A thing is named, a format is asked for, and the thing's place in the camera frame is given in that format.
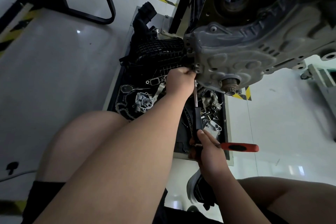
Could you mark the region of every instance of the white floor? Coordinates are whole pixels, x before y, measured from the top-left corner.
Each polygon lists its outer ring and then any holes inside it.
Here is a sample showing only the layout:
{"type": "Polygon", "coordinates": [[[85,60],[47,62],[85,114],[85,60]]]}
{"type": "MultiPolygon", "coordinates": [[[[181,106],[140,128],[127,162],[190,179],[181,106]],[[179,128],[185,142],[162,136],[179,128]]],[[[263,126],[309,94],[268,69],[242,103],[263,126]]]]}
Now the white floor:
{"type": "MultiPolygon", "coordinates": [[[[14,1],[0,0],[0,15],[14,1]]],[[[67,1],[71,8],[110,17],[106,0],[67,1]]],[[[102,109],[137,5],[150,1],[168,15],[174,9],[158,0],[113,1],[117,15],[108,26],[42,10],[0,59],[0,178],[12,161],[20,162],[16,172],[36,169],[58,128],[81,113],[102,109]]],[[[317,87],[283,69],[252,85],[251,96],[252,101],[229,98],[232,141],[260,147],[256,154],[233,153],[234,176],[336,185],[336,121],[317,87]]],[[[193,161],[173,160],[166,205],[191,205],[186,184],[197,169],[193,161]]],[[[26,199],[33,179],[29,174],[0,183],[0,200],[26,199]]],[[[218,207],[198,208],[221,220],[218,207]]]]}

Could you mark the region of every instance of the aluminum engine cover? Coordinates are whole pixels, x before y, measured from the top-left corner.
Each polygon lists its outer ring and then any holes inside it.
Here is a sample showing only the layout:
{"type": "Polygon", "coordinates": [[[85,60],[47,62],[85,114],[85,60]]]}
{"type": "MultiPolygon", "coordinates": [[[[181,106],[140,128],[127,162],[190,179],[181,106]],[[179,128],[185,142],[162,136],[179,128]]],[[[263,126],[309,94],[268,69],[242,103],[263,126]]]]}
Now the aluminum engine cover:
{"type": "Polygon", "coordinates": [[[241,89],[264,74],[299,69],[314,54],[335,52],[336,30],[323,17],[318,1],[277,0],[249,25],[225,27],[212,22],[184,35],[199,83],[223,92],[221,81],[236,78],[241,89]]]}

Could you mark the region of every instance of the red handle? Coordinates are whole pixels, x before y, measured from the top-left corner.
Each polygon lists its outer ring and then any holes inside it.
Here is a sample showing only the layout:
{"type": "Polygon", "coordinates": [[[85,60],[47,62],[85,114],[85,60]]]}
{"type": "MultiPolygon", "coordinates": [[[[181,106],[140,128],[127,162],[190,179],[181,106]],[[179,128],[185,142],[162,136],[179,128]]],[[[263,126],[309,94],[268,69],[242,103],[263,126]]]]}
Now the red handle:
{"type": "Polygon", "coordinates": [[[258,152],[259,146],[250,143],[221,143],[221,148],[228,151],[246,151],[246,152],[258,152]]]}

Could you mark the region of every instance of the cable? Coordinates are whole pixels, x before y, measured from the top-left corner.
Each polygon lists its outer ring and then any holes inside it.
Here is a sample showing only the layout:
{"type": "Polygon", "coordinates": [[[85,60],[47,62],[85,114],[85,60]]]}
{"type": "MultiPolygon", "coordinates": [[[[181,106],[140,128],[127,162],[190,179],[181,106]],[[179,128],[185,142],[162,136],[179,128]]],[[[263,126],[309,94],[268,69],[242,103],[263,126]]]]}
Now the cable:
{"type": "Polygon", "coordinates": [[[37,172],[37,170],[31,170],[31,171],[26,171],[26,172],[18,173],[16,175],[11,175],[11,176],[8,176],[6,178],[2,178],[2,179],[0,179],[0,182],[7,181],[7,180],[13,179],[15,177],[21,176],[21,175],[31,174],[31,173],[36,173],[36,172],[37,172]]]}

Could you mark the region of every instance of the metal shaft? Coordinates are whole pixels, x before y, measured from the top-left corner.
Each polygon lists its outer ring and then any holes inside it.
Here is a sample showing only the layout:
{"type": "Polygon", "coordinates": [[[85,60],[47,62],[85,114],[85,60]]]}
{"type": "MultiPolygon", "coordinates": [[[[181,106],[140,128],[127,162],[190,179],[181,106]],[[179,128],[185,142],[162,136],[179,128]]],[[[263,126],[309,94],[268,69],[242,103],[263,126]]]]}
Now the metal shaft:
{"type": "Polygon", "coordinates": [[[197,81],[194,80],[194,101],[195,107],[198,107],[198,99],[197,99],[197,81]]]}

